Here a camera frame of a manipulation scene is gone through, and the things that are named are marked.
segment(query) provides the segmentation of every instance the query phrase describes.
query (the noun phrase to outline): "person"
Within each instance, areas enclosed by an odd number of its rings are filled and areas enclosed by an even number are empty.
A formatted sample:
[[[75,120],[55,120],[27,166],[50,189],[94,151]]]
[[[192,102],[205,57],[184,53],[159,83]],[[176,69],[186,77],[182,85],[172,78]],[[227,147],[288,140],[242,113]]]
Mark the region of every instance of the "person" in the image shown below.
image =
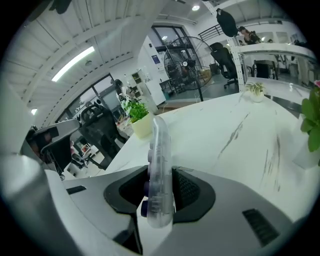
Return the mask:
[[[247,45],[255,45],[261,43],[260,38],[255,31],[248,31],[244,26],[239,27],[239,32],[244,35],[244,42]]]
[[[134,93],[132,91],[129,92],[130,89],[127,86],[124,86],[119,79],[116,79],[112,84],[115,86],[116,98],[120,102],[122,109],[129,115],[130,110],[126,110],[125,108],[128,102],[135,100]]]

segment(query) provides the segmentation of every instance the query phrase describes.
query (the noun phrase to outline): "standing fan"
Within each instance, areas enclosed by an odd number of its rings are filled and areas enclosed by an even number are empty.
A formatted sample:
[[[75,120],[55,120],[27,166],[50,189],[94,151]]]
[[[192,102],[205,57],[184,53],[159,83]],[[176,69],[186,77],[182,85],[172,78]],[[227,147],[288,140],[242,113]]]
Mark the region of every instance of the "standing fan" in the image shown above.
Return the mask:
[[[210,46],[193,36],[180,37],[166,46],[164,67],[176,91],[198,90],[212,78]]]

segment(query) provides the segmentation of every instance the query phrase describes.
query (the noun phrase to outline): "desk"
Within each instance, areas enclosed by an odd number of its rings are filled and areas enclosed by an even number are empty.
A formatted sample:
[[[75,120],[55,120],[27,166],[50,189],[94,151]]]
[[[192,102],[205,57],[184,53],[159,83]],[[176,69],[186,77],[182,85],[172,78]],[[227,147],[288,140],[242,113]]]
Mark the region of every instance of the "desk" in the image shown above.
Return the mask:
[[[292,221],[310,211],[320,188],[318,167],[303,170],[287,155],[297,119],[264,98],[241,93],[192,104],[160,115],[171,135],[172,164],[238,181]],[[125,143],[106,171],[148,164],[150,135]]]

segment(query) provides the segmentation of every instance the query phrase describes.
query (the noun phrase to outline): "window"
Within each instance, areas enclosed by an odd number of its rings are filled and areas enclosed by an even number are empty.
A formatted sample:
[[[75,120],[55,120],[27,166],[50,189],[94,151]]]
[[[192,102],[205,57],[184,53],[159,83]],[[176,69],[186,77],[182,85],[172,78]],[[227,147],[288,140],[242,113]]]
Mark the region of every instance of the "window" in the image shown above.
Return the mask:
[[[93,86],[98,95],[104,95],[107,93],[108,88],[112,86],[111,80],[112,77],[107,76],[106,78],[104,78],[103,80],[101,80]]]
[[[159,47],[163,45],[161,40],[159,39],[159,37],[157,36],[156,32],[153,29],[150,30],[148,37],[150,38],[154,47]]]
[[[61,116],[60,116],[60,118],[58,119],[58,121],[59,122],[62,122],[62,121],[66,121],[66,120],[69,120],[70,118],[69,118],[69,116],[67,115],[67,113],[66,112],[64,112]]]
[[[155,30],[158,32],[160,38],[167,46],[179,38],[173,27],[155,27]]]
[[[98,99],[101,100],[105,108],[112,110],[114,117],[117,118],[118,113],[121,114],[122,112],[121,109],[117,110],[117,108],[121,108],[121,105],[116,97],[116,90],[111,84],[112,79],[112,76],[108,74],[101,81],[91,85],[88,90],[76,98],[69,107],[64,110],[56,122],[77,118],[86,108],[86,103],[91,102],[94,104]]]
[[[69,110],[73,116],[77,116],[81,113],[80,110],[84,109],[87,102],[91,102],[92,99],[96,98],[95,91],[90,88],[89,90],[86,90],[80,97],[78,97],[70,106]]]
[[[185,37],[185,34],[180,27],[175,27],[175,30],[181,38]]]
[[[118,105],[120,105],[119,100],[116,96],[116,90],[113,90],[112,92],[108,93],[107,95],[103,96],[102,99],[105,102],[105,104],[108,106],[110,110],[115,109]]]
[[[276,32],[276,36],[278,37],[278,41],[281,44],[290,43],[288,34],[286,32]]]

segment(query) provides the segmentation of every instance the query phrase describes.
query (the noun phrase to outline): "black slot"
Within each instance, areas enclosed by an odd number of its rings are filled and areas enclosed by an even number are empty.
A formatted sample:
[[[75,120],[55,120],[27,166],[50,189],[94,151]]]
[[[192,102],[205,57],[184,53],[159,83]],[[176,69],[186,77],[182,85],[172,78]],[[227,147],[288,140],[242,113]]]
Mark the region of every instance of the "black slot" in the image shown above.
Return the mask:
[[[262,247],[266,246],[279,236],[276,229],[257,209],[245,210],[242,214],[248,221]]]
[[[80,191],[84,191],[86,188],[84,186],[75,186],[75,187],[70,187],[67,188],[66,191],[68,192],[69,195],[72,195],[74,193],[78,193]]]

